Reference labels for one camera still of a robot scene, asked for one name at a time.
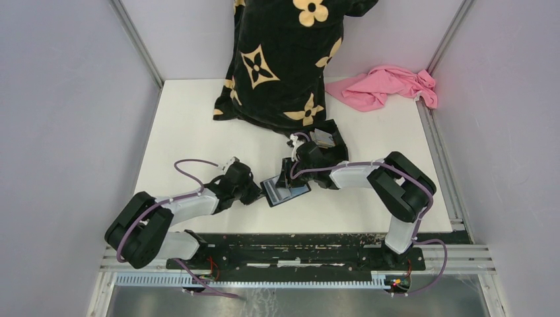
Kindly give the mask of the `black plastic bin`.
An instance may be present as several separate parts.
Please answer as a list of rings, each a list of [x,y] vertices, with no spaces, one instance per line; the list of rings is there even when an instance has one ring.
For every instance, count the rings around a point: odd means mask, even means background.
[[[334,120],[319,122],[306,128],[305,133],[319,147],[323,156],[334,163],[349,160],[349,151]]]

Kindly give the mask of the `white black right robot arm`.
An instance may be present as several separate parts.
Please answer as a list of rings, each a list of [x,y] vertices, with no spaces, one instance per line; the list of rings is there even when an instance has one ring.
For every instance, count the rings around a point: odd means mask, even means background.
[[[328,190],[362,188],[376,192],[391,214],[381,252],[382,263],[389,269],[399,269],[407,262],[407,252],[437,191],[435,183],[400,152],[393,151],[378,160],[351,162],[344,147],[322,149],[313,141],[297,145],[293,155],[283,159],[276,186],[298,188],[309,181]]]

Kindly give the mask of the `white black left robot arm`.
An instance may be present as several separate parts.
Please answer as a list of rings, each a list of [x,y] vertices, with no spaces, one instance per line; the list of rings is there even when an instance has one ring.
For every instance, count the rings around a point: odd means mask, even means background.
[[[208,259],[204,241],[190,230],[172,232],[170,228],[216,215],[235,201],[250,205],[264,195],[250,167],[236,157],[221,167],[220,175],[198,185],[192,192],[168,197],[154,197],[145,191],[134,194],[104,234],[106,243],[116,251],[117,261],[141,269],[155,259],[178,258],[194,269],[201,268]]]

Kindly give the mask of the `black leather card holder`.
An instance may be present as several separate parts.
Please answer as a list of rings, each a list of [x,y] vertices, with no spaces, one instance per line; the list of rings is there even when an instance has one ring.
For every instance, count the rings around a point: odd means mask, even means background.
[[[277,187],[276,183],[279,179],[280,175],[277,175],[260,183],[264,196],[270,207],[281,205],[282,203],[288,202],[298,196],[307,194],[312,190],[308,184],[297,188]]]

